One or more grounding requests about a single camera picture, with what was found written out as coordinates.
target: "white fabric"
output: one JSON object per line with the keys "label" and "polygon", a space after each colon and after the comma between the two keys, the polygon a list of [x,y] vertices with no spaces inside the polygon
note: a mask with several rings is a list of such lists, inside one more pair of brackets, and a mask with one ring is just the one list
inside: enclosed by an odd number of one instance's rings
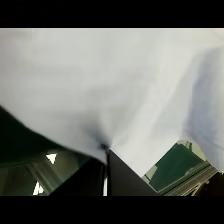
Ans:
{"label": "white fabric", "polygon": [[223,45],[221,29],[1,29],[0,104],[140,176],[179,139],[224,171]]}

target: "white cloth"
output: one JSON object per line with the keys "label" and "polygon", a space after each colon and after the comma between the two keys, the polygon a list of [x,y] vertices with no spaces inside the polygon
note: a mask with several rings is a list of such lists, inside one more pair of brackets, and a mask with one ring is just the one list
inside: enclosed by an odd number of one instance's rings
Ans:
{"label": "white cloth", "polygon": [[223,45],[221,29],[0,29],[0,104],[139,176],[179,139],[224,171]]}

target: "black object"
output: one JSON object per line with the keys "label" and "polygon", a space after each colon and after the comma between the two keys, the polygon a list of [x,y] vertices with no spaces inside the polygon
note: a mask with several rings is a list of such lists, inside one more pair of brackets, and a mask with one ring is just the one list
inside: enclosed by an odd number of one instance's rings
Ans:
{"label": "black object", "polygon": [[158,195],[111,150],[107,156],[108,166],[91,159],[51,196],[103,196],[106,176],[108,196]]}

